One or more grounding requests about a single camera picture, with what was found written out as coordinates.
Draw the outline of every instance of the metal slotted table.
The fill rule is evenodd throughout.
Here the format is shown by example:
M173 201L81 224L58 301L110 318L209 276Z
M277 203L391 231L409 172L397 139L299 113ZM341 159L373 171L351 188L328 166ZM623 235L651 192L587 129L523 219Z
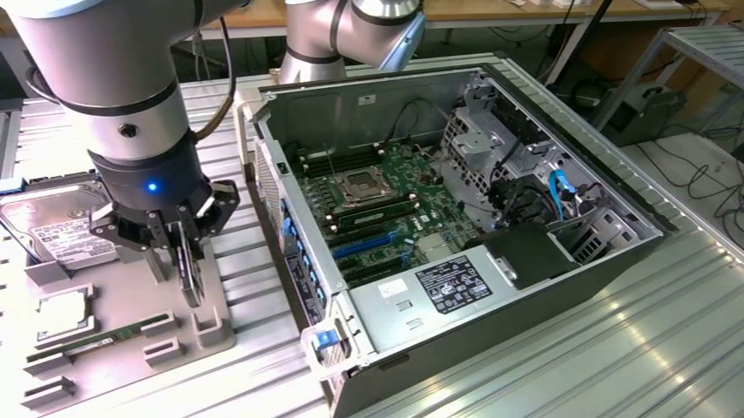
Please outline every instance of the metal slotted table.
M744 254L510 60L482 54L420 60L409 68L483 62L523 89L679 233L588 302L357 416L741 416L744 271L737 260ZM349 72L371 71L356 67ZM243 78L237 88L271 82L267 76ZM218 106L225 89L224 81L184 85L193 127ZM213 240L237 344L53 416L149 416L153 410L168 416L327 416L247 199L233 125L225 120L200 144L198 155L206 174L233 179L244 199ZM89 163L72 139L58 108L27 102L14 174L38 177L84 170ZM61 156L66 163L49 164ZM21 280L15 274L7 286ZM1 416L29 416L6 403L0 402Z
M683 57L691 58L744 90L744 30L730 25L662 29L642 52L615 94L597 112L591 124L597 129L605 127L627 91L638 83L663 45L674 48ZM679 63L681 59L669 66L669 71L663 71L657 79L666 81Z

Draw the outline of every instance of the hard drive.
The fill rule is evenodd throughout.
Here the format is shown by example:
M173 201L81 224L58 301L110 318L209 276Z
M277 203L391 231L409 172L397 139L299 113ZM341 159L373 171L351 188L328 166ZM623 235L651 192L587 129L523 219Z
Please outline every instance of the hard drive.
M113 244L88 232L90 211L109 201L92 173L34 180L0 196L0 223L31 261L77 270L117 259Z

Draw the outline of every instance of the motherboard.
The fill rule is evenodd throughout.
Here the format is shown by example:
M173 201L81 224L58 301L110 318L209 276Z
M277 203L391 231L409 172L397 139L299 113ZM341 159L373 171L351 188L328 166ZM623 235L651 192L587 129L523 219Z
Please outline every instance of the motherboard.
M415 145L303 163L301 192L351 287L447 257L478 236L443 186L446 163Z

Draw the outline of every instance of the screw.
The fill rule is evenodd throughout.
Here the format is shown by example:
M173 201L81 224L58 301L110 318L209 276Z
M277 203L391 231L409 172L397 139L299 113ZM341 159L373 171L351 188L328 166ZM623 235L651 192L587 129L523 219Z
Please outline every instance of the screw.
M118 126L118 134L124 138L134 138L137 136L137 133L138 133L138 128L136 125L122 124L121 126Z

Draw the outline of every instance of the workbench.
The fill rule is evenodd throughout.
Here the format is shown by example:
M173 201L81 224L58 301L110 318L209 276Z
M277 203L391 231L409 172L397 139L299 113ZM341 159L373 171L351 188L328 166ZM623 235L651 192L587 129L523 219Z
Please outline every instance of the workbench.
M591 300L357 416L741 416L744 253L511 60L479 54L416 60L408 68L482 63L492 64L515 83L678 232ZM372 72L364 66L348 70L349 76ZM237 88L272 82L269 76L240 78ZM193 129L217 108L227 85L225 80L184 84ZM212 240L237 344L53 417L150 416L164 408L168 416L327 416L245 196L235 123L228 116L198 143L197 153L204 172L213 179L233 179L244 199L224 233ZM7 152L11 175L56 175L90 166L53 104L26 101L21 112L0 119L2 131L10 133L0 137L0 149ZM9 245L0 240L0 254L17 253ZM0 260L6 281L0 289L22 286L19 262L13 256L5 263ZM3 383L0 416L33 416L9 396L9 374Z
M701 0L701 2L706 13L699 13L698 17L703 18L702 25L707 26L717 22L721 13L729 9L729 6L721 0ZM551 67L547 77L548 84L555 80L564 67L599 3L599 0L592 0L591 5L571 8L566 16L567 9L552 5L538 6L528 1L522 6L515 6L507 0L424 0L426 28L447 29L444 39L448 39L451 30L456 28L575 24L576 27L556 58L558 62ZM671 10L653 10L637 4L633 0L614 0L602 22L662 21L687 18L689 10L685 7ZM253 0L247 7L228 13L225 20L232 38L281 37L287 34L283 0ZM6 38L2 39L0 36L0 53L5 55L5 60L17 79L23 80L27 62L22 56L19 40L13 37L13 26L2 11L0 11L0 35ZM216 23L206 25L201 30L201 35L204 39L221 38Z

